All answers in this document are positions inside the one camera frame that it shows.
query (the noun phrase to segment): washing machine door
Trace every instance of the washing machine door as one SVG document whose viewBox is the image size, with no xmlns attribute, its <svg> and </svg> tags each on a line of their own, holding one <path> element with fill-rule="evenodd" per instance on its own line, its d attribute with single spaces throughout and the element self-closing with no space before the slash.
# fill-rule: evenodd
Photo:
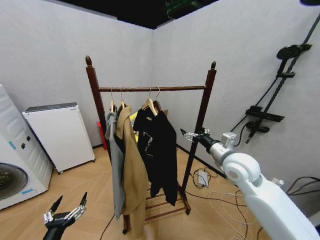
<svg viewBox="0 0 320 240">
<path fill-rule="evenodd" d="M 20 192 L 28 182 L 27 173 L 18 166 L 0 162 L 0 200 Z"/>
</svg>

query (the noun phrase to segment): white appliance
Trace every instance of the white appliance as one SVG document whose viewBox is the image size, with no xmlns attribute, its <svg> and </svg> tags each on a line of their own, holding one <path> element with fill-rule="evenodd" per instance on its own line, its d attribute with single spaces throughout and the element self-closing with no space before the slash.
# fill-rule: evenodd
<svg viewBox="0 0 320 240">
<path fill-rule="evenodd" d="M 76 102 L 29 107 L 22 115 L 60 174 L 96 160 Z"/>
<path fill-rule="evenodd" d="M 0 84 L 0 209 L 45 192 L 52 164 Z"/>
</svg>

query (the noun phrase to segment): wooden hanger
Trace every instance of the wooden hanger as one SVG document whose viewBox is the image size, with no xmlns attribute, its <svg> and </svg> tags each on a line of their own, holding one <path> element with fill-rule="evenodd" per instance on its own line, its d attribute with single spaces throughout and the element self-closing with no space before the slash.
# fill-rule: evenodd
<svg viewBox="0 0 320 240">
<path fill-rule="evenodd" d="M 158 115 L 158 111 L 155 109 L 154 103 L 150 99 L 150 93 L 151 93 L 151 87 L 149 87 L 149 98 L 145 101 L 145 103 L 141 106 L 142 110 L 145 110 L 146 108 L 150 108 L 151 112 L 153 113 L 154 116 Z"/>
<path fill-rule="evenodd" d="M 121 87 L 120 87 L 120 92 L 121 92 L 121 106 L 122 106 L 122 109 L 124 109 L 125 108 L 125 102 L 124 102 L 124 100 L 122 98 L 122 89 L 121 89 Z"/>
<path fill-rule="evenodd" d="M 155 97 L 155 100 L 153 101 L 153 106 L 155 109 L 157 109 L 158 112 L 160 112 L 162 109 L 161 109 L 161 105 L 160 105 L 160 102 L 158 101 L 158 96 L 160 94 L 160 88 L 157 86 L 159 92 L 157 94 L 157 96 Z"/>
<path fill-rule="evenodd" d="M 115 108 L 115 105 L 114 105 L 114 97 L 112 96 L 112 87 L 111 87 L 111 104 L 110 104 L 110 110 L 111 110 L 112 113 L 114 112 L 114 108 Z"/>
</svg>

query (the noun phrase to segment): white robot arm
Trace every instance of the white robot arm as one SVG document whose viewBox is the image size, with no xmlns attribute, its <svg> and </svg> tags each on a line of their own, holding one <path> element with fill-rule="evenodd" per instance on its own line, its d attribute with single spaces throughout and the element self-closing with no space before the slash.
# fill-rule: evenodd
<svg viewBox="0 0 320 240">
<path fill-rule="evenodd" d="M 212 155 L 227 179 L 240 188 L 247 206 L 273 240 L 320 240 L 315 227 L 286 193 L 261 174 L 258 162 L 250 155 L 235 153 L 236 134 L 224 133 L 219 141 L 210 137 L 208 129 L 203 134 L 181 132 Z"/>
</svg>

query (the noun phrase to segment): label sticker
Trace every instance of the label sticker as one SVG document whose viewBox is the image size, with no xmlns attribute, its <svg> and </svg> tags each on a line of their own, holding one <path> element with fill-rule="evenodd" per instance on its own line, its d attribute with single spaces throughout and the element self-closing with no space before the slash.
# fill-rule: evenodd
<svg viewBox="0 0 320 240">
<path fill-rule="evenodd" d="M 16 150 L 16 146 L 12 143 L 12 141 L 10 141 L 9 144 L 13 148 L 13 150 Z"/>
<path fill-rule="evenodd" d="M 25 194 L 27 194 L 27 193 L 32 192 L 33 190 L 34 190 L 34 189 L 30 188 L 29 190 L 22 191 L 21 193 L 22 193 L 22 195 L 25 195 Z"/>
</svg>

